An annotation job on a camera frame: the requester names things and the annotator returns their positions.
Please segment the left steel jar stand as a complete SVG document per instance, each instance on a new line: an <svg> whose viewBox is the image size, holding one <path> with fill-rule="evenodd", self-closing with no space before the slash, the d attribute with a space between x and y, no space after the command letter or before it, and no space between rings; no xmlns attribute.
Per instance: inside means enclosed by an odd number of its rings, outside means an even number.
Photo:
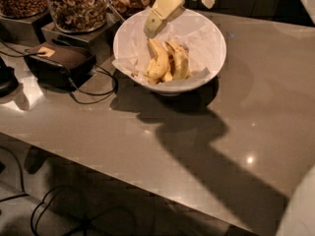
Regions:
<svg viewBox="0 0 315 236"><path fill-rule="evenodd" d="M48 12L24 19L0 16L0 38L6 42L25 46L37 46L45 42L42 28L52 22Z"/></svg>

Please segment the glass jar of mixed nuts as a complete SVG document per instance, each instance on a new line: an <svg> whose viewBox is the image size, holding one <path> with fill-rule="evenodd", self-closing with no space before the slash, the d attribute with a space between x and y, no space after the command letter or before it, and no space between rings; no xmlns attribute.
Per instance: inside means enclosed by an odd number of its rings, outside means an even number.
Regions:
<svg viewBox="0 0 315 236"><path fill-rule="evenodd" d="M55 26L63 32L90 32L106 24L104 0L46 1Z"/></svg>

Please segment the glass jar of almonds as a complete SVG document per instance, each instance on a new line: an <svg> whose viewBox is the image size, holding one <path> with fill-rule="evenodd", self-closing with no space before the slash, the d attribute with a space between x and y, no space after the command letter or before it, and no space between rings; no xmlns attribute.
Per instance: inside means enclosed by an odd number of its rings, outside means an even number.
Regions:
<svg viewBox="0 0 315 236"><path fill-rule="evenodd" d="M0 14L12 19L31 17L46 9L45 0L0 0Z"/></svg>

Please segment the right steel jar stand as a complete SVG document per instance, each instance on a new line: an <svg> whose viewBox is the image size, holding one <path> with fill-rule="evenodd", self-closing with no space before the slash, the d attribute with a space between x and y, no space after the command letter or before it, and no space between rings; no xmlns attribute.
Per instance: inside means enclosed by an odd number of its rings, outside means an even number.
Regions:
<svg viewBox="0 0 315 236"><path fill-rule="evenodd" d="M79 46L88 49L96 57L98 64L102 64L112 56L113 39L120 27L119 19L112 13L107 13L107 23L100 29L88 33L65 33L53 23L41 30L47 41L56 40L65 45Z"/></svg>

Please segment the black round object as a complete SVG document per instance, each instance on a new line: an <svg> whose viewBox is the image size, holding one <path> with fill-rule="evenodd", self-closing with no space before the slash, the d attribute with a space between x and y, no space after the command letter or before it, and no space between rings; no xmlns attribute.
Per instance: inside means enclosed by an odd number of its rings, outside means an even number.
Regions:
<svg viewBox="0 0 315 236"><path fill-rule="evenodd" d="M19 85L15 76L15 70L6 65L0 57L0 97L4 97L12 93Z"/></svg>

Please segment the dark brown box device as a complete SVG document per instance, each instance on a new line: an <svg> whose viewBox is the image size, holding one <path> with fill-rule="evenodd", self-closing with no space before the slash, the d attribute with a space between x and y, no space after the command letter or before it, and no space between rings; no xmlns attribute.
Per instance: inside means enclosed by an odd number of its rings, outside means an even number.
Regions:
<svg viewBox="0 0 315 236"><path fill-rule="evenodd" d="M44 86L73 91L90 78L96 58L89 50L44 42L24 57L32 74Z"/></svg>

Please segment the steel jar stand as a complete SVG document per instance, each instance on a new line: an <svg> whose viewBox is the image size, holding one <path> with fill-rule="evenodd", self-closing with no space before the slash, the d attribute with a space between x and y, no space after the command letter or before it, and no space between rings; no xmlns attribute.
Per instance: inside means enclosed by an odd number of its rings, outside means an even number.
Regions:
<svg viewBox="0 0 315 236"><path fill-rule="evenodd" d="M48 12L24 19L0 16L0 38L6 42L25 46L37 46L45 42L42 28L52 22Z"/></svg>
<svg viewBox="0 0 315 236"><path fill-rule="evenodd" d="M102 64L112 56L113 39L120 27L119 19L112 13L107 13L107 23L100 29L88 33L65 33L53 23L41 30L47 41L56 40L65 45L79 46L88 49L96 57L98 64Z"/></svg>

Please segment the small lower banana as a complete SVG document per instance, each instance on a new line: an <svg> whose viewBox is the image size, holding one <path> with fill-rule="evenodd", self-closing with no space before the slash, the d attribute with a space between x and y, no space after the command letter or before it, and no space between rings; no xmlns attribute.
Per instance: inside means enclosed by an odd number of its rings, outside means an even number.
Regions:
<svg viewBox="0 0 315 236"><path fill-rule="evenodd" d="M167 58L153 58L145 71L146 80L152 84L157 85L163 82L172 80L171 66Z"/></svg>

